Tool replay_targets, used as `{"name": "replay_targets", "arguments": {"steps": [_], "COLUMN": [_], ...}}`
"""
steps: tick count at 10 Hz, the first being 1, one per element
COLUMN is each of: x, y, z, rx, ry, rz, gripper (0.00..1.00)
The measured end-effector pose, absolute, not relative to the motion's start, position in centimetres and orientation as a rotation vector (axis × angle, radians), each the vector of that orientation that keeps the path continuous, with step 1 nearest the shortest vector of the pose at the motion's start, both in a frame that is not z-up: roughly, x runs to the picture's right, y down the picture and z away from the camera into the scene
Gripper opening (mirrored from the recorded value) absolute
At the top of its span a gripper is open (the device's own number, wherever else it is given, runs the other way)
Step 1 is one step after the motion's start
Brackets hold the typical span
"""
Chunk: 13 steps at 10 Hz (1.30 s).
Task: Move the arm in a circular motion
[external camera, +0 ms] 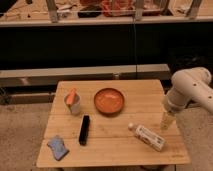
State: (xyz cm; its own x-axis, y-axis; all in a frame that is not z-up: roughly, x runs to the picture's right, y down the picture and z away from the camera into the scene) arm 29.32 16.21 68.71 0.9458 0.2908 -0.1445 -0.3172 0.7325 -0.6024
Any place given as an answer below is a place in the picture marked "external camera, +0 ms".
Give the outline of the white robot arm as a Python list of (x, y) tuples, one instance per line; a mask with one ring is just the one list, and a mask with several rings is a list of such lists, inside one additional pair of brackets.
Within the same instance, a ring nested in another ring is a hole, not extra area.
[(176, 71), (171, 77), (172, 87), (162, 100), (165, 112), (161, 120), (161, 129), (167, 130), (178, 113), (184, 110), (190, 101), (213, 114), (213, 89), (210, 71), (204, 67), (195, 67)]

